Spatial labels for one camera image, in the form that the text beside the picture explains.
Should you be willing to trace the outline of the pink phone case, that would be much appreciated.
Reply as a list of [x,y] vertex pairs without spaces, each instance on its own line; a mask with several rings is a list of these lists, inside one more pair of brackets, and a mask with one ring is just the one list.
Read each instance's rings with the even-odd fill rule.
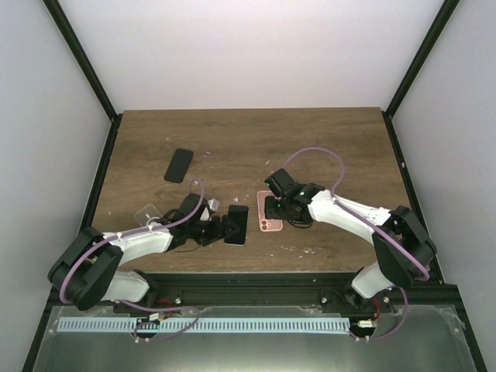
[[274,195],[271,191],[257,192],[257,215],[262,233],[276,233],[284,228],[283,221],[275,219],[276,215],[269,209],[269,203],[273,200]]

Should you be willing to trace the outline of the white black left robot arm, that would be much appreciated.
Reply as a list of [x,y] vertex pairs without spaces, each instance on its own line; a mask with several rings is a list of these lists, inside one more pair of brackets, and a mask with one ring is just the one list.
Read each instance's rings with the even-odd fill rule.
[[131,302],[142,313],[158,304],[155,281],[141,270],[120,271],[132,260],[167,253],[192,240],[207,246],[240,233],[240,225],[229,214],[217,215],[216,201],[190,193],[179,208],[145,226],[124,232],[82,229],[50,268],[47,279],[59,291],[60,300],[79,310],[102,301]]

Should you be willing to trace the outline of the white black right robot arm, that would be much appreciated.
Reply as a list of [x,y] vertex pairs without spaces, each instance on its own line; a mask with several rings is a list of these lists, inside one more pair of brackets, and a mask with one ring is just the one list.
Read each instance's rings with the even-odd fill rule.
[[268,219],[298,228],[327,223],[368,242],[376,261],[359,270],[344,291],[346,307],[362,312],[379,292],[409,288],[429,279],[437,248],[415,213],[398,206],[375,208],[342,198],[318,184],[300,184],[283,168],[265,180],[271,194],[264,202]]

